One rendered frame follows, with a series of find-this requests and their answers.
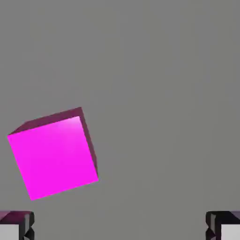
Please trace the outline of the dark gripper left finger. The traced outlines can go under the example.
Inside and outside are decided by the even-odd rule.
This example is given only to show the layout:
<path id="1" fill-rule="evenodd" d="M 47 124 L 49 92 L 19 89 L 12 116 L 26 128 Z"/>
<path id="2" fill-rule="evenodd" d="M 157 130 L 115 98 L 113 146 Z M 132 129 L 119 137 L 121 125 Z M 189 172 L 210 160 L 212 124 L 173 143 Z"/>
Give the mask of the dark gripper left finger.
<path id="1" fill-rule="evenodd" d="M 32 211 L 0 210 L 0 240 L 35 240 Z"/>

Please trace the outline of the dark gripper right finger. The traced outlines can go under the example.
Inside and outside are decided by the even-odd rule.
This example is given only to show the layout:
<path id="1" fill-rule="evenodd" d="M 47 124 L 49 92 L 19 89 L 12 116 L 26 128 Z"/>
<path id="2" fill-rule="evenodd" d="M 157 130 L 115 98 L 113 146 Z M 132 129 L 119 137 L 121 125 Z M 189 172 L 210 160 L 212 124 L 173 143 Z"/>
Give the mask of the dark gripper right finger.
<path id="1" fill-rule="evenodd" d="M 208 211 L 205 240 L 240 240 L 240 211 Z"/>

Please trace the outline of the small magenta cube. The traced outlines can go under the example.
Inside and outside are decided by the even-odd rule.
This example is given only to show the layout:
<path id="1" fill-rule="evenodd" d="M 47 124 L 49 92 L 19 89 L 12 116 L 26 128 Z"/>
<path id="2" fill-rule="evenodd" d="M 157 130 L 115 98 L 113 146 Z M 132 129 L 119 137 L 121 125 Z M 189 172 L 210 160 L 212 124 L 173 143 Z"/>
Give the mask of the small magenta cube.
<path id="1" fill-rule="evenodd" d="M 99 180 L 81 107 L 27 121 L 7 139 L 32 201 Z"/>

